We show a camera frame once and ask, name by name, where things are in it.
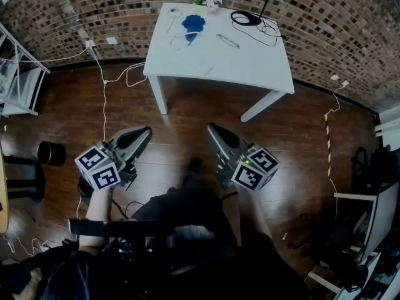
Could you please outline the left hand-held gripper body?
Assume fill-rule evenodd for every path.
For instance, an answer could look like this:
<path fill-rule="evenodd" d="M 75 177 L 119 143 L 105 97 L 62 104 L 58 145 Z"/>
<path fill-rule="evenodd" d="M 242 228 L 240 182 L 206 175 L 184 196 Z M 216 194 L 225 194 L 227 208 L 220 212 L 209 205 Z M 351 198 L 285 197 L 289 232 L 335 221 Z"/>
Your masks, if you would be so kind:
<path fill-rule="evenodd" d="M 137 176 L 133 141 L 113 138 L 90 147 L 75 159 L 82 177 L 95 190 L 121 185 L 127 189 Z"/>

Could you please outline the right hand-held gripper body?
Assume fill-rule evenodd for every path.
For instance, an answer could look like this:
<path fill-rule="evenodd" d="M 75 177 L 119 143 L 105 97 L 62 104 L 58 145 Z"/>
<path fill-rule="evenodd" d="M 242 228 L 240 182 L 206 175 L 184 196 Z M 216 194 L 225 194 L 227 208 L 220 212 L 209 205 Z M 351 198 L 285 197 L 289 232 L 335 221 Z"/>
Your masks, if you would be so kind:
<path fill-rule="evenodd" d="M 279 166 L 279 160 L 270 151 L 244 141 L 238 146 L 234 165 L 224 164 L 219 159 L 216 176 L 224 189 L 237 185 L 258 191 L 273 178 Z"/>

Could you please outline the white power strip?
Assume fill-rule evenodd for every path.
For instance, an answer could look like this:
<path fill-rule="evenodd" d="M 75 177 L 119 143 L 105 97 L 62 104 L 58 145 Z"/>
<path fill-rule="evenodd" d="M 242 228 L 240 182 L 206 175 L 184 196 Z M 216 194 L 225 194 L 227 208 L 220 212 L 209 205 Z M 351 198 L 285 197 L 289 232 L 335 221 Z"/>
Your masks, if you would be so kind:
<path fill-rule="evenodd" d="M 208 75 L 213 70 L 212 65 L 206 64 L 203 60 L 196 59 L 193 57 L 186 58 L 185 62 L 187 65 L 190 66 L 190 68 L 192 68 L 198 74 L 201 74 L 203 76 Z"/>

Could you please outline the blue cloth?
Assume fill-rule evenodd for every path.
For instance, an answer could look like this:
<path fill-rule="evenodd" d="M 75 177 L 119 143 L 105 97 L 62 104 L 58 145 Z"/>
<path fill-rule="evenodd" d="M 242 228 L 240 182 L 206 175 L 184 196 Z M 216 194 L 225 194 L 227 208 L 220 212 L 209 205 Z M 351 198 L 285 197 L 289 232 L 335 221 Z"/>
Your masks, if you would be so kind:
<path fill-rule="evenodd" d="M 203 31 L 206 21 L 203 17 L 194 14 L 187 16 L 181 24 L 186 29 L 185 38 L 189 46 L 196 36 Z"/>

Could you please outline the person's right forearm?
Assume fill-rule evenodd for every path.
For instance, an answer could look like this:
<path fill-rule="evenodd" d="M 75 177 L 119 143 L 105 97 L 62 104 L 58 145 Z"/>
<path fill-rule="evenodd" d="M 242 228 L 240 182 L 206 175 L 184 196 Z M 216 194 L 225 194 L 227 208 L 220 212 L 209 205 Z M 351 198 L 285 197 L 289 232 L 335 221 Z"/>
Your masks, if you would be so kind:
<path fill-rule="evenodd" d="M 263 234 L 272 238 L 268 227 L 261 198 L 258 192 L 251 192 L 243 188 L 237 189 L 241 245 L 250 244 L 251 238 L 257 234 Z"/>

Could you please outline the person's left forearm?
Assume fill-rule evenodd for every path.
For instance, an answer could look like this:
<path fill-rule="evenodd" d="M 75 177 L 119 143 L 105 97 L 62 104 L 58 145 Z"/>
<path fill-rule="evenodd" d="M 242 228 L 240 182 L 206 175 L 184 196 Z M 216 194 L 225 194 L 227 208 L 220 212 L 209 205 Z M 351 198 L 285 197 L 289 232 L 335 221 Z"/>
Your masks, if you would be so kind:
<path fill-rule="evenodd" d="M 86 213 L 86 219 L 101 222 L 109 221 L 113 191 L 113 187 L 93 191 Z M 91 254 L 96 254 L 105 244 L 105 237 L 83 235 L 79 237 L 79 249 Z"/>

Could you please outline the black stool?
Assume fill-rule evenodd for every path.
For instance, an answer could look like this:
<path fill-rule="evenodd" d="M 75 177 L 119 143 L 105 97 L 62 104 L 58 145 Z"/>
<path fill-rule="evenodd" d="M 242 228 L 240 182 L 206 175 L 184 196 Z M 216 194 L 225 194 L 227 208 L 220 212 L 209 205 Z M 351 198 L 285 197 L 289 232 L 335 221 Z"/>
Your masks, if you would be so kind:
<path fill-rule="evenodd" d="M 6 176 L 7 197 L 9 199 L 29 198 L 41 202 L 45 192 L 45 178 L 42 165 L 35 157 L 3 156 L 6 168 L 14 175 Z"/>

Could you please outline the yellow black striped tape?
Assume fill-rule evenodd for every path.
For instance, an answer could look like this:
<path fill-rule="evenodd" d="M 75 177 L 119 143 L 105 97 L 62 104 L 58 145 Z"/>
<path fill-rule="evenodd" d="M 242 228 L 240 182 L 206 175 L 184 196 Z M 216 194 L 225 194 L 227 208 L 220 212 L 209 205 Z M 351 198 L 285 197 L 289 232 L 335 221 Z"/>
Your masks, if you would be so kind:
<path fill-rule="evenodd" d="M 330 140 L 330 132 L 329 132 L 329 122 L 328 122 L 328 113 L 324 114 L 324 120 L 326 125 L 326 136 L 327 136 L 327 178 L 331 179 L 331 140 Z"/>

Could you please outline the person's body in black clothing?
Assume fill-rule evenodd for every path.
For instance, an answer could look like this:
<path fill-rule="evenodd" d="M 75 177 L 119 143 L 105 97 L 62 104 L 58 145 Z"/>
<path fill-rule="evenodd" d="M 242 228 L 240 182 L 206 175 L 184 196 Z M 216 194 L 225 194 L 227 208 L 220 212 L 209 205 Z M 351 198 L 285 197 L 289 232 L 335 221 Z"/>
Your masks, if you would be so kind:
<path fill-rule="evenodd" d="M 257 234 L 242 247 L 201 167 L 192 159 L 178 188 L 132 215 L 169 223 L 171 234 L 78 249 L 54 268 L 44 300 L 312 300 L 272 238 Z"/>

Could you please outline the thin-framed eyeglasses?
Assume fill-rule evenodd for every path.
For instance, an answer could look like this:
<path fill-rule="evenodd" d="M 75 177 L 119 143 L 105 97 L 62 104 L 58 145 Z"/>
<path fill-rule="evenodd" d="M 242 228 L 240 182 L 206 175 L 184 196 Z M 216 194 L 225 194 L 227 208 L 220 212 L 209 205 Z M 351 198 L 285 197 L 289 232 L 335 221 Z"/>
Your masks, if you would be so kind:
<path fill-rule="evenodd" d="M 232 48 L 236 48 L 239 49 L 240 45 L 238 43 L 236 43 L 235 41 L 229 39 L 227 36 L 223 35 L 223 34 L 216 34 L 216 36 L 225 44 L 227 44 L 228 46 L 232 47 Z"/>

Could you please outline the white metal shelf rack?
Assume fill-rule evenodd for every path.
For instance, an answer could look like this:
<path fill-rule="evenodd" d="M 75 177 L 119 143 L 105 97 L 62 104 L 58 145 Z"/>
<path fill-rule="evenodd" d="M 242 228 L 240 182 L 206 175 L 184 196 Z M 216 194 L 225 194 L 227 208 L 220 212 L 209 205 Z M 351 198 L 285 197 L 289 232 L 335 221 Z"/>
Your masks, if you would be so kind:
<path fill-rule="evenodd" d="M 37 116 L 39 92 L 49 73 L 0 22 L 0 117 Z"/>

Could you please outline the black desk lamp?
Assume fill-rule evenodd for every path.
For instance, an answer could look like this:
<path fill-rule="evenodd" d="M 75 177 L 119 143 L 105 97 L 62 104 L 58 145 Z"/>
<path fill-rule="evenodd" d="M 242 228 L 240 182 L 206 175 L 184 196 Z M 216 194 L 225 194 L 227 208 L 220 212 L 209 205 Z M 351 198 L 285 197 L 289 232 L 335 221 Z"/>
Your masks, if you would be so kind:
<path fill-rule="evenodd" d="M 261 11 L 258 14 L 253 14 L 247 11 L 233 11 L 231 13 L 231 20 L 240 26 L 258 26 L 262 23 L 263 13 L 268 5 L 269 0 L 265 0 Z"/>

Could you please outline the black office chair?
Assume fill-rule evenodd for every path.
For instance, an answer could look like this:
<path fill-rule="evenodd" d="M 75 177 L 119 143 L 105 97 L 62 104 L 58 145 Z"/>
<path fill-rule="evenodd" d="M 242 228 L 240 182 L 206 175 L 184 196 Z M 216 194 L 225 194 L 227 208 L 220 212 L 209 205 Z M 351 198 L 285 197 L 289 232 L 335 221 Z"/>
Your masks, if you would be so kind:
<path fill-rule="evenodd" d="M 368 159 L 364 147 L 359 147 L 351 158 L 352 190 L 361 194 L 376 194 L 400 181 L 400 148 L 379 147 Z"/>

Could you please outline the white office desk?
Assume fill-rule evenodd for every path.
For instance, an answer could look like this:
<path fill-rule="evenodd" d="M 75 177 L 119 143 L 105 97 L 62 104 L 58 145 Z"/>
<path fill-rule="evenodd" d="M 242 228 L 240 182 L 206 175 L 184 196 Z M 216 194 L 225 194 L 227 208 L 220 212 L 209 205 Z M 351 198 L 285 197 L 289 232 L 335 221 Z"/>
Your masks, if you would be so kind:
<path fill-rule="evenodd" d="M 357 262 L 364 262 L 389 234 L 396 212 L 399 185 L 400 182 L 396 182 L 377 195 L 334 193 L 335 198 L 372 202 L 369 226 Z"/>

